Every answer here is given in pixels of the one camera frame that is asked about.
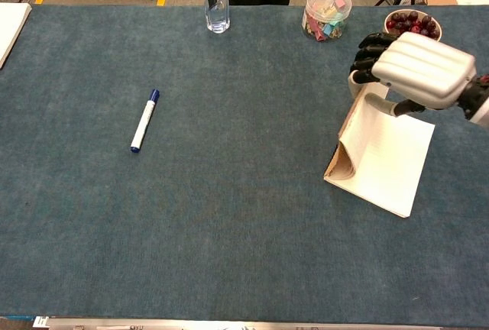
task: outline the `white notebook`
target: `white notebook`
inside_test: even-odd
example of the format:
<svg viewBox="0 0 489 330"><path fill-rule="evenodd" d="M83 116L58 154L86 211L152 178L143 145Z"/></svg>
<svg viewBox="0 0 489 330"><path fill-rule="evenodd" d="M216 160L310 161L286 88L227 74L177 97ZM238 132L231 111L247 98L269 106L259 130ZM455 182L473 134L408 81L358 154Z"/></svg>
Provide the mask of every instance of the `white notebook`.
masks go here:
<svg viewBox="0 0 489 330"><path fill-rule="evenodd" d="M406 218L435 125L407 115L386 115L364 100L369 92L385 98L387 87L368 83L360 91L324 179Z"/></svg>
<svg viewBox="0 0 489 330"><path fill-rule="evenodd" d="M0 3L0 69L14 46L31 9L27 3Z"/></svg>

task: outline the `plastic jar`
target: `plastic jar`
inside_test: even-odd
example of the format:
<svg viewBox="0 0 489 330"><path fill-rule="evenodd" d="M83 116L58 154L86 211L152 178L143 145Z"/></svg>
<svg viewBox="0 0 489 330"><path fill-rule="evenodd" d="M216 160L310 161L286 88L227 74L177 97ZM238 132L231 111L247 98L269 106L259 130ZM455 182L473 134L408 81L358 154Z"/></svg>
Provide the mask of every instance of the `plastic jar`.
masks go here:
<svg viewBox="0 0 489 330"><path fill-rule="evenodd" d="M307 0L303 30L317 41L340 38L350 10L351 0Z"/></svg>

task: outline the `notebook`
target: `notebook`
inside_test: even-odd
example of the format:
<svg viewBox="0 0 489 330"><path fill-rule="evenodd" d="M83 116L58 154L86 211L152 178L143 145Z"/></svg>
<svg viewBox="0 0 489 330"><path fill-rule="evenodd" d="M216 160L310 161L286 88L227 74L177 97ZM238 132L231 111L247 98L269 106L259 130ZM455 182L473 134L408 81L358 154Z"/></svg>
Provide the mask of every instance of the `notebook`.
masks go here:
<svg viewBox="0 0 489 330"><path fill-rule="evenodd" d="M27 3L0 3L0 69L31 12Z"/></svg>
<svg viewBox="0 0 489 330"><path fill-rule="evenodd" d="M340 129L324 179L406 218L435 125L386 115L365 101L369 92L385 99L387 87L376 82L363 86Z"/></svg>

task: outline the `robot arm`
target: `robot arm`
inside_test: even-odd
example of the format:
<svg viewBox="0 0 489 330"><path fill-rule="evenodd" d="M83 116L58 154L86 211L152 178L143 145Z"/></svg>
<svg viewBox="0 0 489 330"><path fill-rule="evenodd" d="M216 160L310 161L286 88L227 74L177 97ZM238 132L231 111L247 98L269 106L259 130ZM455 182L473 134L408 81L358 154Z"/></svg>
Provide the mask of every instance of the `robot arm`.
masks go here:
<svg viewBox="0 0 489 330"><path fill-rule="evenodd" d="M465 117L489 128L489 79L477 78L475 58L425 36L371 34L359 45L348 84L355 97L363 83L380 82L407 100L367 100L389 115L458 105Z"/></svg>

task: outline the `marker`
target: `marker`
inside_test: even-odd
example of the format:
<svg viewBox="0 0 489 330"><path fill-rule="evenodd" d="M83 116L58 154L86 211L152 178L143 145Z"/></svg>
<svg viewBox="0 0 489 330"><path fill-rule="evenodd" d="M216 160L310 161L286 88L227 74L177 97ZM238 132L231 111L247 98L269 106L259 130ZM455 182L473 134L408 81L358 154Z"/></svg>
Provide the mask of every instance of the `marker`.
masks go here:
<svg viewBox="0 0 489 330"><path fill-rule="evenodd" d="M146 133L146 128L150 123L151 115L153 114L154 106L158 102L160 97L160 91L153 89L150 94L150 99L146 102L146 107L144 108L143 115L139 121L138 129L136 129L136 134L134 134L134 139L131 143L131 152L138 153L141 149L141 143Z"/></svg>

